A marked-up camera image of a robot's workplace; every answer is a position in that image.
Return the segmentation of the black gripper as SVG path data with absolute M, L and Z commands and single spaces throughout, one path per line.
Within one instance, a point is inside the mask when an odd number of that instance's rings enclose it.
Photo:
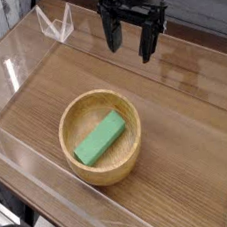
M 165 1 L 99 0 L 97 8 L 102 18 L 107 46 L 113 53 L 117 52 L 122 44 L 121 21 L 142 25 L 138 55 L 142 57 L 143 63 L 147 63 L 156 49 L 159 35 L 156 24 L 163 25 L 165 22 Z

